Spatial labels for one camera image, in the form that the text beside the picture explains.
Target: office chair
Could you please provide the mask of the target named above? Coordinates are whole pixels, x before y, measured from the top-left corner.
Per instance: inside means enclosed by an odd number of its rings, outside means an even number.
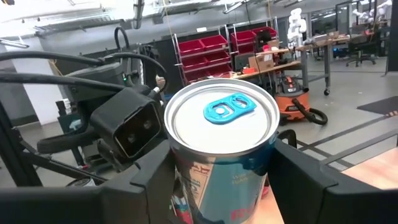
[[[361,24],[354,26],[350,28],[349,31],[348,52],[350,55],[352,53],[356,53],[358,56],[347,62],[346,66],[348,67],[351,62],[355,62],[355,67],[358,67],[358,62],[362,63],[365,60],[369,60],[373,65],[375,65],[376,62],[370,55],[363,54],[364,49],[376,47],[375,38],[368,40],[368,35],[366,35],[366,25]]]

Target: desk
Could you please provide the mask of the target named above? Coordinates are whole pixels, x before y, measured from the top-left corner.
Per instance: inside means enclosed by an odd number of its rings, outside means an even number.
[[[366,160],[342,173],[374,187],[386,190],[398,188],[398,147]],[[274,194],[270,189],[252,217],[252,224],[283,224]]]
[[[278,66],[274,66],[274,67],[266,69],[266,70],[261,70],[260,72],[253,72],[253,73],[242,74],[242,75],[234,75],[234,76],[231,76],[231,78],[235,78],[235,79],[251,78],[251,77],[256,76],[258,74],[267,73],[267,72],[274,72],[276,70],[280,70],[280,69],[283,69],[283,68],[288,68],[288,67],[291,67],[291,66],[294,66],[294,65],[300,65],[300,64],[301,64],[300,61],[293,61],[293,62],[290,62],[290,63],[286,63],[284,65],[278,65]]]
[[[260,200],[256,212],[252,217],[252,224],[283,224],[282,215],[279,212],[272,189],[267,196]]]
[[[337,42],[347,42],[349,41],[349,37],[340,37],[336,39],[331,39],[331,40],[326,40],[322,42],[322,44],[318,45],[305,45],[301,47],[296,47],[295,50],[301,51],[301,71],[302,71],[302,77],[301,79],[303,80],[303,86],[309,87],[310,82],[314,82],[316,80],[319,80],[321,78],[325,79],[325,91],[323,92],[324,95],[329,95],[330,93],[330,64],[331,64],[331,57],[330,57],[330,52],[332,49],[332,45],[337,43]],[[307,54],[306,51],[310,49],[314,49],[317,47],[323,47],[324,52],[325,52],[325,58],[324,58],[324,68],[325,68],[325,74],[316,76],[314,78],[309,79],[308,77],[308,67],[307,67]],[[290,49],[279,49],[279,50],[270,50],[266,52],[260,52],[258,54],[266,55],[266,54],[283,54],[283,53],[289,53]]]
[[[379,189],[397,189],[398,147],[346,169],[342,173]]]
[[[253,73],[242,74],[242,75],[233,75],[230,78],[243,79],[243,78],[251,78],[251,77],[254,77],[256,75],[259,75],[259,78],[261,79],[261,82],[263,84],[263,88],[266,89],[267,88],[266,87],[267,78],[266,78],[265,73],[272,72],[272,79],[275,81],[275,86],[273,86],[272,88],[275,88],[275,92],[277,93],[277,89],[278,89],[277,85],[278,84],[277,84],[277,75],[276,75],[275,71],[282,70],[284,68],[293,67],[293,66],[300,65],[300,64],[301,64],[300,61],[293,61],[293,62],[290,62],[290,63],[286,63],[284,65],[278,65],[278,66],[274,66],[274,67],[266,69],[266,70],[261,70],[260,72],[253,72]]]

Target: concrete floor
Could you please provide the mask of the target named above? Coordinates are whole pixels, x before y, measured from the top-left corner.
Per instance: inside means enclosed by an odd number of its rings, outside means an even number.
[[[364,62],[356,68],[355,64],[345,66],[344,61],[335,61],[331,65],[331,93],[324,96],[325,82],[318,80],[310,83],[310,103],[311,107],[319,109],[328,115],[329,122],[326,126],[302,121],[290,123],[280,130],[293,129],[297,133],[297,138],[302,144],[309,145],[320,139],[332,136],[360,124],[367,123],[381,114],[370,113],[357,110],[357,106],[383,100],[391,96],[398,96],[398,74],[389,73],[386,77],[381,77],[386,69],[386,59],[380,58],[376,65]],[[309,75],[319,75],[323,71],[323,62],[309,60]],[[313,148],[304,148],[304,153],[319,160],[338,152],[347,150],[355,145],[367,141],[378,135],[398,127],[398,116],[387,118],[369,126],[358,128],[346,135],[326,141]],[[35,145],[35,143],[45,137],[54,136],[62,133],[58,124],[49,124],[40,127],[37,124],[20,128],[24,139]],[[351,164],[358,164],[377,154],[392,149],[396,146],[396,138],[387,139],[379,144],[352,154],[343,160]],[[71,152],[54,154],[53,158],[61,162],[75,166],[76,162]],[[13,187],[14,183],[8,174],[4,164],[0,165],[0,187]],[[334,162],[331,166],[339,170],[347,167],[343,164]],[[38,169],[40,178],[45,186],[65,186],[73,179],[56,174],[49,170]],[[115,173],[107,172],[105,177],[111,178]]]

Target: wall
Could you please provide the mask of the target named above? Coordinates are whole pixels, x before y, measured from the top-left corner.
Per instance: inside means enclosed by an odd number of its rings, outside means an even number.
[[[24,42],[30,46],[28,49],[19,49],[11,46],[6,46],[6,49],[8,52],[29,50],[43,51],[38,37],[27,39]],[[36,58],[13,59],[12,63],[14,64],[15,70],[19,73],[53,75],[48,60]],[[62,100],[59,87],[56,85],[24,84],[24,88],[40,124],[48,124],[57,121],[58,108],[55,102]]]
[[[296,7],[303,9],[303,14],[320,9],[334,7],[335,4],[344,2],[344,0],[306,0],[294,6],[284,8],[272,4],[271,14],[263,4],[249,5],[249,14],[252,21],[267,19],[270,17],[285,17],[290,15],[290,11]],[[173,33],[195,31],[197,27],[213,27],[235,22],[247,21],[246,8],[239,7],[229,14],[223,14],[221,10],[209,9],[199,11],[198,13],[185,13],[169,16],[170,28]],[[113,30],[116,26],[104,26],[87,29],[86,31],[76,30],[63,32],[46,37],[43,41],[44,50],[60,52],[63,54],[78,55],[90,54],[102,51],[105,48],[114,49]],[[170,35],[169,23],[164,18],[164,23],[153,25],[152,19],[142,20],[142,26],[139,30],[127,30],[130,42],[148,43],[152,40],[159,40],[162,36]]]
[[[0,45],[0,52],[5,52],[6,48]],[[0,71],[15,72],[14,64],[11,60],[0,62]],[[3,104],[13,125],[22,125],[38,121],[32,103],[22,84],[0,83],[0,101]]]

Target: shop vacuum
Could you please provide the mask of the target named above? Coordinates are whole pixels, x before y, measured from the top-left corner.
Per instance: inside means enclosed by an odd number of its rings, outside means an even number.
[[[310,108],[308,91],[309,89],[302,86],[294,77],[285,76],[280,79],[278,93],[275,96],[280,111],[280,125],[304,118],[315,124],[327,124],[328,117],[324,112]]]

